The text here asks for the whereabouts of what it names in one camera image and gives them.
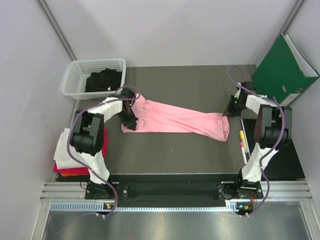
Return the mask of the pink t shirt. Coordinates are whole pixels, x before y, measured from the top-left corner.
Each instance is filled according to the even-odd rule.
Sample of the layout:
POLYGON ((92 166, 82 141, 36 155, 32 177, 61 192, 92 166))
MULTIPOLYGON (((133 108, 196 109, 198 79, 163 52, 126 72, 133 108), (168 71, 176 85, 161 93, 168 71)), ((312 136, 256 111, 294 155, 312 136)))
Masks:
POLYGON ((221 113, 205 113, 160 102, 141 96, 132 106, 138 118, 136 130, 123 125, 124 133, 196 133, 226 142, 230 133, 228 118, 221 113))

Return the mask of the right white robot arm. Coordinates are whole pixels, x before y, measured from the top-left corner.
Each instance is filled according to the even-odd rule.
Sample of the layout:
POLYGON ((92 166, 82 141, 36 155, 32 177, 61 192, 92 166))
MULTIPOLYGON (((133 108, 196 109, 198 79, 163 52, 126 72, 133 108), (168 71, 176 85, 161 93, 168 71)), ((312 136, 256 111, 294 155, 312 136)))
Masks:
POLYGON ((256 195, 260 181, 267 178, 265 168, 279 149, 292 139, 291 107, 281 106, 264 95, 256 94, 254 83, 250 81, 238 83, 236 89, 223 115, 239 117, 245 109, 257 114, 253 132, 255 145, 246 165, 235 175, 234 182, 223 184, 220 195, 227 200, 256 195))

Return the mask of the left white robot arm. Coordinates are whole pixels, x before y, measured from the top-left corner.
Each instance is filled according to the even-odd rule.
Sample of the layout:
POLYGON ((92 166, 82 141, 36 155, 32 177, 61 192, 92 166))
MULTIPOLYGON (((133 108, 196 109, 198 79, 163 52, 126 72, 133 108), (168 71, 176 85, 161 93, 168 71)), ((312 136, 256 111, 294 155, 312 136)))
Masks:
POLYGON ((66 149, 68 155, 86 167, 90 180, 85 189, 85 199, 102 200, 117 198, 117 192, 109 182, 102 148, 105 143, 105 122, 117 115, 128 129, 137 129, 138 118, 132 107, 141 94, 134 86, 124 85, 103 102, 78 110, 70 128, 66 149))

